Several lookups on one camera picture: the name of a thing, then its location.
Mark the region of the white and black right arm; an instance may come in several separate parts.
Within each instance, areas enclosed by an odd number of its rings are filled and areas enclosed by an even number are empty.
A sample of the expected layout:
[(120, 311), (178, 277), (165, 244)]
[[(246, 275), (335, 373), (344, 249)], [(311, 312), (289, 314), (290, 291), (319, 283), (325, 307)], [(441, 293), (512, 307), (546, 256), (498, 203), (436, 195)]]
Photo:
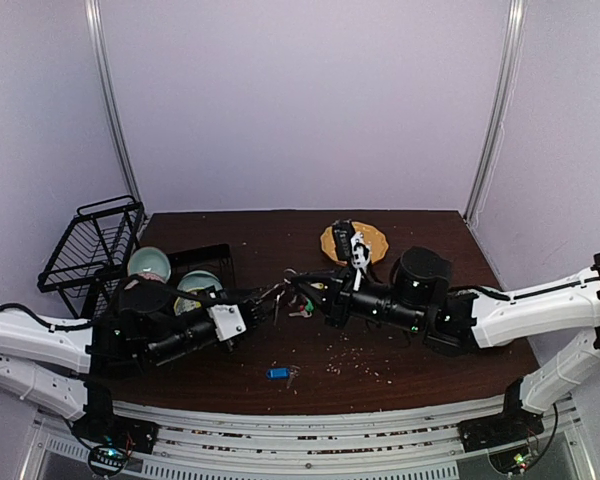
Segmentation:
[(600, 253), (592, 265), (553, 282), (502, 292), (485, 286), (454, 287), (452, 265), (436, 252), (411, 247), (394, 262), (387, 282), (370, 272), (370, 249), (349, 220), (332, 235), (344, 267), (293, 274), (289, 284), (328, 325), (343, 328), (357, 317), (421, 333), (444, 355), (503, 347), (519, 338), (558, 330), (577, 336), (545, 366), (510, 385), (503, 412), (493, 419), (499, 440), (515, 440), (561, 396), (600, 369)]

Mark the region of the blue tag key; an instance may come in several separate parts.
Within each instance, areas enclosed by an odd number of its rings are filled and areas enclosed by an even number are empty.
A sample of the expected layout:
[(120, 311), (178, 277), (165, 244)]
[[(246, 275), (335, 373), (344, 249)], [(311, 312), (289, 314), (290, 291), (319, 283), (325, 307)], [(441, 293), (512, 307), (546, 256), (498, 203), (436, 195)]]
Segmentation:
[(270, 368), (265, 376), (270, 381), (284, 381), (286, 388), (289, 389), (295, 378), (299, 376), (300, 368), (297, 366)]

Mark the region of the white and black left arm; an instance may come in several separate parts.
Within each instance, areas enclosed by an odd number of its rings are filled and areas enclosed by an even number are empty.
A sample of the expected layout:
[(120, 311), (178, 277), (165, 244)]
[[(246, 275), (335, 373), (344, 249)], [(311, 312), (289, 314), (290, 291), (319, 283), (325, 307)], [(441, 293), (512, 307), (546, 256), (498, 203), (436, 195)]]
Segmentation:
[(144, 374), (210, 346), (232, 346), (267, 318), (262, 289), (186, 292), (133, 275), (98, 318), (0, 303), (0, 389), (71, 421), (103, 444), (124, 424), (103, 379)]

